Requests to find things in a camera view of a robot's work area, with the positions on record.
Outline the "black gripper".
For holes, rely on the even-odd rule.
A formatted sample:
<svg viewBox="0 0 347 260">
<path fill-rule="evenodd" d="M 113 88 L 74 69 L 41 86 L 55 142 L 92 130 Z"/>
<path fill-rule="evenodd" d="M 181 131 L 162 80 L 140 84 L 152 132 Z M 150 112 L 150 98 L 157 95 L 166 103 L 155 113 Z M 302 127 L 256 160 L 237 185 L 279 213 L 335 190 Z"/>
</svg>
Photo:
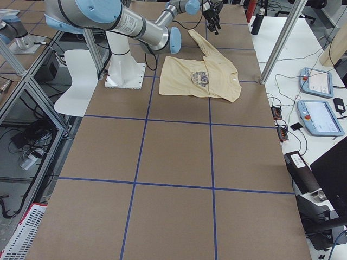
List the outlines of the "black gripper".
<svg viewBox="0 0 347 260">
<path fill-rule="evenodd" d="M 214 31 L 215 35 L 219 34 L 220 30 L 220 18 L 219 18 L 220 8 L 217 6 L 212 6 L 209 9 L 203 7 L 203 16 L 208 22 L 207 28 L 209 31 Z"/>
</svg>

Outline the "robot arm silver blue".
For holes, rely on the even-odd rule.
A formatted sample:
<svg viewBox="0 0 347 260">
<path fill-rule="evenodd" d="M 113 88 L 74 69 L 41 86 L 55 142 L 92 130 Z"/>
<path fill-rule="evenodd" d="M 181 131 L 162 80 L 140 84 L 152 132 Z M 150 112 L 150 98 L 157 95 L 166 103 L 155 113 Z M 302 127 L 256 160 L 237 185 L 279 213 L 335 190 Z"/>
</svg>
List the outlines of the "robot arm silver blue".
<svg viewBox="0 0 347 260">
<path fill-rule="evenodd" d="M 168 1 L 155 22 L 124 6 L 121 1 L 46 1 L 46 23 L 60 31 L 82 34 L 85 29 L 114 31 L 144 45 L 151 54 L 176 54 L 181 49 L 181 32 L 170 24 L 179 14 L 201 12 L 208 29 L 221 29 L 219 13 L 222 1 Z"/>
</svg>

